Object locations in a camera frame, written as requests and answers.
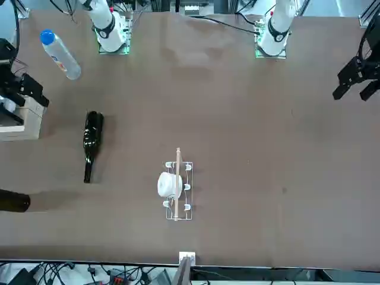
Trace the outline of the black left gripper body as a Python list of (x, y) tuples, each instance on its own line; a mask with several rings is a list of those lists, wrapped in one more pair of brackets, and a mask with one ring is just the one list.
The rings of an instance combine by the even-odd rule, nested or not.
[(354, 56), (338, 73), (340, 86), (352, 86), (365, 80), (379, 79), (379, 61)]

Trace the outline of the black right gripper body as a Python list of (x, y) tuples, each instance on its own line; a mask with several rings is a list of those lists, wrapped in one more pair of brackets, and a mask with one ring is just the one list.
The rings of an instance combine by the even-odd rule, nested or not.
[(1, 87), (22, 87), (22, 78), (12, 71), (15, 51), (15, 47), (7, 39), (1, 39)]

